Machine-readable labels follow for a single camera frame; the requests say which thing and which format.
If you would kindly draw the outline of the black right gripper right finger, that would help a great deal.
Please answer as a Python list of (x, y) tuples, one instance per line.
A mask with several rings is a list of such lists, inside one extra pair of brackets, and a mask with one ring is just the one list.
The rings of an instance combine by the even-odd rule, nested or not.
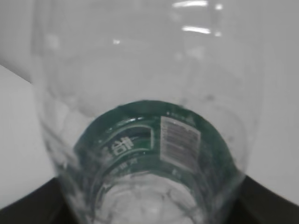
[(249, 176), (231, 212), (232, 224), (297, 224), (299, 207)]

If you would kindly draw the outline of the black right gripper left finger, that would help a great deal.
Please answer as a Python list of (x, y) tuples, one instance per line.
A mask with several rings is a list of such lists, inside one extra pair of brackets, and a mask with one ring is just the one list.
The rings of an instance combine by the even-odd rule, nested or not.
[(2, 224), (76, 224), (56, 178), (0, 210)]

